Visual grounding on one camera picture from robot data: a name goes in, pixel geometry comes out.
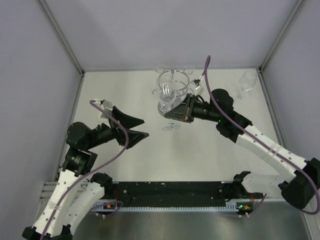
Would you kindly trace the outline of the chrome wine glass rack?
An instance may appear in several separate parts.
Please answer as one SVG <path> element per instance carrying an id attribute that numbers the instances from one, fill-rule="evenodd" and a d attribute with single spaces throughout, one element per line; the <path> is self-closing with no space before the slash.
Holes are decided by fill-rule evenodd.
<path id="1" fill-rule="evenodd" d="M 164 70 L 158 75 L 152 96 L 157 101 L 157 109 L 162 117 L 181 104 L 188 93 L 193 92 L 190 83 L 190 76 L 182 70 Z"/>

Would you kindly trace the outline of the clear wine glass taken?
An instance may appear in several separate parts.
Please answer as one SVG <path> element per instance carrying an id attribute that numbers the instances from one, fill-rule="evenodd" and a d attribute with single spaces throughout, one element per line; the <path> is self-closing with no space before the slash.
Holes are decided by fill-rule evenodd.
<path id="1" fill-rule="evenodd" d="M 242 103 L 245 100 L 245 93 L 251 91 L 256 85 L 258 75 L 256 71 L 248 70 L 238 80 L 235 85 L 234 100 L 236 103 Z"/>

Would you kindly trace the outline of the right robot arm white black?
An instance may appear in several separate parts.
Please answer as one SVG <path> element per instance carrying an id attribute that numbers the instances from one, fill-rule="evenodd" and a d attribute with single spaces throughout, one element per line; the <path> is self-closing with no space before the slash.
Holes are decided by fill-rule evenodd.
<path id="1" fill-rule="evenodd" d="M 216 122 L 225 138 L 249 150 L 271 166 L 276 175 L 243 171 L 234 177 L 233 192 L 239 198 L 250 193 L 282 197 L 293 207 L 303 210 L 312 199 L 320 199 L 320 161 L 306 160 L 287 150 L 259 131 L 243 115 L 234 111 L 234 100 L 224 89 L 211 92 L 214 99 L 201 102 L 194 94 L 164 113 L 167 119 L 192 123 L 194 119 Z"/>

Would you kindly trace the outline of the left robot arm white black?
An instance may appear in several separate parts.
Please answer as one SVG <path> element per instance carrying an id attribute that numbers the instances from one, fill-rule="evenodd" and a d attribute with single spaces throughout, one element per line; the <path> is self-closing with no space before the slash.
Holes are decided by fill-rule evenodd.
<path id="1" fill-rule="evenodd" d="M 26 240 L 71 240 L 77 227 L 101 198 L 109 198 L 114 191 L 113 179 L 101 168 L 93 168 L 98 157 L 91 149 L 116 140 L 128 150 L 149 136 L 133 128 L 144 120 L 121 112 L 106 100 L 89 102 L 100 112 L 102 121 L 96 128 L 82 122 L 72 123 L 67 130 L 65 155 L 55 189 L 43 212 L 32 226 L 24 229 Z"/>

